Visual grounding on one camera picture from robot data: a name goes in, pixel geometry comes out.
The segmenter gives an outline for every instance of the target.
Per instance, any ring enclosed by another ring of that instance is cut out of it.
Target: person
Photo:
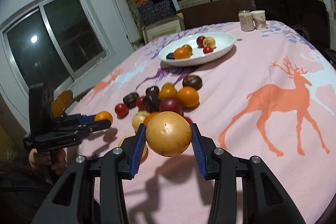
[[[29,224],[52,189],[47,166],[62,175],[67,168],[66,152],[57,150],[58,162],[36,149],[22,150],[11,162],[0,164],[0,223]]]

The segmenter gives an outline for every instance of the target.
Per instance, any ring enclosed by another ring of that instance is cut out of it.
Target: window pane
[[[44,10],[74,71],[103,51],[79,0],[54,0],[46,4]]]
[[[56,89],[70,75],[36,11],[7,32],[15,62],[27,85],[53,83]]]

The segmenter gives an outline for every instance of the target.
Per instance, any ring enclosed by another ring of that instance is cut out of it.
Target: pink tablecloth
[[[165,45],[206,31],[232,34],[236,37],[234,48],[202,66],[160,67],[157,55]],[[115,120],[111,129],[92,134],[72,152],[103,156],[123,137],[134,134],[131,120],[137,109],[122,120],[114,113],[125,95],[134,90],[143,95],[147,87],[161,87],[165,82],[176,83],[179,90],[190,73],[203,79],[203,87],[199,107],[186,116],[197,123],[202,135],[213,138],[232,155],[261,156],[306,223],[315,223],[336,193],[336,74],[310,43],[281,22],[268,21],[267,30],[253,32],[242,32],[238,22],[217,24],[150,42],[114,69],[73,110],[87,115],[107,110]],[[123,185],[131,223],[207,223],[213,183],[198,175],[191,146],[174,158],[150,150],[135,179]],[[237,223],[241,216],[239,207]]]

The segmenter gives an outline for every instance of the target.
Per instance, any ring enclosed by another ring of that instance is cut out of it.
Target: white wall
[[[0,1],[0,25],[12,14],[34,0],[1,0]],[[72,87],[74,95],[95,85],[114,67],[120,64],[132,52],[132,47],[125,36],[120,20],[117,16],[112,0],[89,0],[92,4],[99,22],[98,25],[105,30],[108,41],[115,51],[115,56],[105,58],[101,63],[87,71]],[[131,19],[126,3],[118,2],[121,14],[127,24],[132,41],[140,36]],[[18,85],[5,56],[4,48],[0,43],[0,92],[10,110],[23,126],[29,130],[28,98]]]

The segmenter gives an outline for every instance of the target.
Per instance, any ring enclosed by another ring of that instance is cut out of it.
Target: metal screw
[[[83,161],[85,161],[85,157],[84,156],[78,156],[77,158],[76,158],[76,162],[77,163],[82,163]]]
[[[215,148],[214,152],[215,152],[216,155],[221,155],[221,154],[224,153],[224,150],[221,149],[221,148]]]
[[[261,162],[261,158],[259,158],[258,156],[253,156],[253,157],[252,157],[252,161],[253,161],[255,164],[258,164],[259,162]]]
[[[116,147],[112,152],[113,154],[119,155],[123,152],[123,150],[120,147]]]

